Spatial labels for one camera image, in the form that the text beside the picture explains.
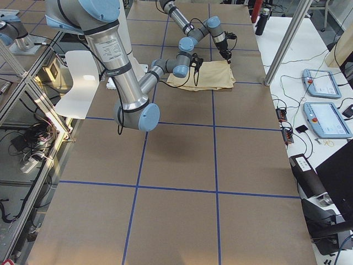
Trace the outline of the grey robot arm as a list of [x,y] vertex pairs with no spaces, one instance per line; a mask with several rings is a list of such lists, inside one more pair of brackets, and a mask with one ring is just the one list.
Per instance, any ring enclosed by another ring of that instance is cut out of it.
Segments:
[[214,45],[223,59],[228,64],[231,63],[232,50],[228,48],[228,40],[236,40],[235,33],[227,32],[222,29],[221,21],[218,16],[210,17],[203,22],[197,18],[191,21],[183,15],[174,1],[156,1],[159,3],[162,13],[167,14],[182,30],[185,36],[193,39],[194,43],[199,43],[203,38],[211,35]]
[[190,68],[196,40],[179,41],[175,60],[156,60],[138,79],[118,33],[119,1],[46,1],[47,24],[58,30],[83,34],[91,42],[98,61],[112,78],[119,94],[115,121],[121,126],[141,131],[153,130],[160,118],[159,107],[149,101],[149,91],[166,73],[185,77]]

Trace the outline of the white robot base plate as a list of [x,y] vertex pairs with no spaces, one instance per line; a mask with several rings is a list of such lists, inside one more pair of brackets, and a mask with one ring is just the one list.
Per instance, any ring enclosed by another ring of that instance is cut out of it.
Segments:
[[[137,80],[140,81],[141,78],[147,73],[148,65],[137,63],[132,66],[132,69],[136,75]],[[114,85],[112,78],[108,79],[106,88],[116,90],[116,85]]]

